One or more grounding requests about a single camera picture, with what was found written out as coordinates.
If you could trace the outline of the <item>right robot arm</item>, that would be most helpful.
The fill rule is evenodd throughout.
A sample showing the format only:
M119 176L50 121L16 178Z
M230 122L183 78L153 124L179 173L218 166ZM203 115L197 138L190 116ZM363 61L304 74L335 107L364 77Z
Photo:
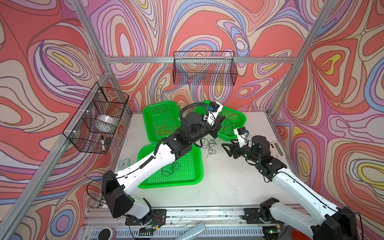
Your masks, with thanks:
M259 221L283 222L312 240L359 239L356 213L347 207L339 208L304 184L282 161L271 155L271 144L266 137L253 136L248 141L239 136L222 147L229 157L243 157L268 183L282 188L307 211L303 214L271 197L260 204L256 215Z

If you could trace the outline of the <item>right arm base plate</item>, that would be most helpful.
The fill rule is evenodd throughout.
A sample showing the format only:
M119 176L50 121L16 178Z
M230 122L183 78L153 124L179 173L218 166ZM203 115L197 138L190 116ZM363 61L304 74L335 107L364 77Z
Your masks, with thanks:
M285 225L285 223L277 220L263 220L259 208L244 208L244 214L241 216L247 224L267 224L267 225Z

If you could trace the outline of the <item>green basket front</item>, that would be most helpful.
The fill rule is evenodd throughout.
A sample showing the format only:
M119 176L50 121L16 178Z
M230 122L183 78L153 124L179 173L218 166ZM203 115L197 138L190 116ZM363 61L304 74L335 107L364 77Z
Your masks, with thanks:
M201 149L193 146L192 150L155 172L140 185L140 189L166 188L198 184L204 176Z

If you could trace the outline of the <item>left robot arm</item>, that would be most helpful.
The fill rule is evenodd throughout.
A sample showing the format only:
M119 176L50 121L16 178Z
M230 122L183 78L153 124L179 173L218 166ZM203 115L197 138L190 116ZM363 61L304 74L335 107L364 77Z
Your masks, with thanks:
M107 171L102 177L102 196L113 218L123 215L145 219L151 212L145 199L133 196L133 191L147 178L163 167L174 163L192 150L196 142L207 135L217 138L225 116L209 113L203 116L197 112L181 118L181 126L173 134L161 139L153 152L131 165L114 173Z

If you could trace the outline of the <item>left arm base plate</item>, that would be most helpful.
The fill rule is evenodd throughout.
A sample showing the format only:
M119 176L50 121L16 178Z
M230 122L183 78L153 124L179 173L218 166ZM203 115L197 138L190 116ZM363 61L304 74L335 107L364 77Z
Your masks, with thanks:
M126 226L150 226L161 227L166 223L167 210L166 209L154 209L150 210L147 215L142 219L138 219L134 216L128 215L126 217L125 225Z

